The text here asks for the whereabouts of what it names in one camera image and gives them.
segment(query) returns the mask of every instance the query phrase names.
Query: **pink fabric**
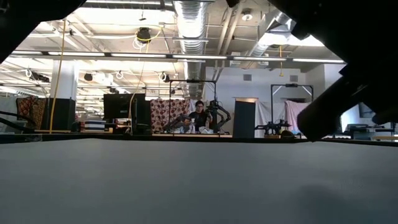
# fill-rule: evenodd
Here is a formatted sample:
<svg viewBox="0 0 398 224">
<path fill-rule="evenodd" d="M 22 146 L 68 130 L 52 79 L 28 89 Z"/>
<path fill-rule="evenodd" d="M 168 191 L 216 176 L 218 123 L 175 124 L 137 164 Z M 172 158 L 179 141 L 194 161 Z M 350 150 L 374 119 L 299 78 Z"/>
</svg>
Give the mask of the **pink fabric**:
<svg viewBox="0 0 398 224">
<path fill-rule="evenodd" d="M 293 133 L 300 132 L 297 127 L 297 115 L 308 106 L 308 103 L 296 103 L 293 101 L 285 101 L 286 120 L 291 125 L 289 131 Z"/>
</svg>

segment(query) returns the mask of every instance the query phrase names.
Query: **red patterned fabric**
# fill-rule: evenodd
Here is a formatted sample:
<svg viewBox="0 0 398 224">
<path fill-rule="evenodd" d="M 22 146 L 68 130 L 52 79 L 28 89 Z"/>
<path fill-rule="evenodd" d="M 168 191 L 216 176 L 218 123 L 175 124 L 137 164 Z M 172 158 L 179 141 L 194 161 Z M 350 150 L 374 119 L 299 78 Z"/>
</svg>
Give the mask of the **red patterned fabric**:
<svg viewBox="0 0 398 224">
<path fill-rule="evenodd" d="M 169 100 L 150 101 L 150 120 L 152 132 L 163 131 L 163 126 L 169 122 Z M 172 121 L 179 114 L 189 113 L 189 100 L 171 100 L 171 119 Z"/>
</svg>

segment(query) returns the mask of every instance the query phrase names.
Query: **black metal stand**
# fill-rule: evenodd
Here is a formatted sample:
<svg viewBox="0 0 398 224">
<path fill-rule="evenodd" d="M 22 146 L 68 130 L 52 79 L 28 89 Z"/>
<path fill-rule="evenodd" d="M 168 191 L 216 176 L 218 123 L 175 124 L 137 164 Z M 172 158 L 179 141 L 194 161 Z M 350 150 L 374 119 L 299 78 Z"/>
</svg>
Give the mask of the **black metal stand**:
<svg viewBox="0 0 398 224">
<path fill-rule="evenodd" d="M 274 86 L 279 86 L 278 89 L 276 89 L 276 91 L 274 92 Z M 313 87 L 312 85 L 299 85 L 299 84 L 295 84 L 295 83 L 291 83 L 291 84 L 271 84 L 271 122 L 274 123 L 274 94 L 276 94 L 280 88 L 282 87 L 286 87 L 286 88 L 297 88 L 297 87 L 303 87 L 303 89 L 309 94 L 311 95 L 311 102 L 313 101 Z M 311 88 L 311 93 L 308 92 L 308 90 L 305 87 L 309 87 Z"/>
</svg>

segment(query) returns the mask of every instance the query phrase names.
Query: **white column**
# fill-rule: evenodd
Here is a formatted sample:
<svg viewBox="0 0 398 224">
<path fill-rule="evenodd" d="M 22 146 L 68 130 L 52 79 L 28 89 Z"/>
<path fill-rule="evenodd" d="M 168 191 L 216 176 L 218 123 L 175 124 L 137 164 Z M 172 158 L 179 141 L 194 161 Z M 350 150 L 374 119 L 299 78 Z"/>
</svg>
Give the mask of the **white column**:
<svg viewBox="0 0 398 224">
<path fill-rule="evenodd" d="M 54 60 L 51 79 L 50 96 L 54 97 L 55 85 L 57 83 L 58 69 L 60 61 Z M 76 101 L 77 84 L 79 79 L 79 69 L 75 61 L 62 61 L 59 76 L 57 99 L 72 99 Z"/>
</svg>

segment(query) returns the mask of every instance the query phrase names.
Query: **dark shirt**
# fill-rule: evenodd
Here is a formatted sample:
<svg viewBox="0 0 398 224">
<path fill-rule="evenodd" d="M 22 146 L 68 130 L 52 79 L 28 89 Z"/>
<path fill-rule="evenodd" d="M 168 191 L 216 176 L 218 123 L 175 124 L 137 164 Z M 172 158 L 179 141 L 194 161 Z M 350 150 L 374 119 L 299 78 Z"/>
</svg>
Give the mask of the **dark shirt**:
<svg viewBox="0 0 398 224">
<path fill-rule="evenodd" d="M 198 113 L 196 111 L 192 112 L 189 114 L 189 117 L 195 119 L 195 130 L 196 131 L 199 131 L 200 127 L 206 126 L 207 115 L 204 111 L 202 111 L 201 113 Z"/>
</svg>

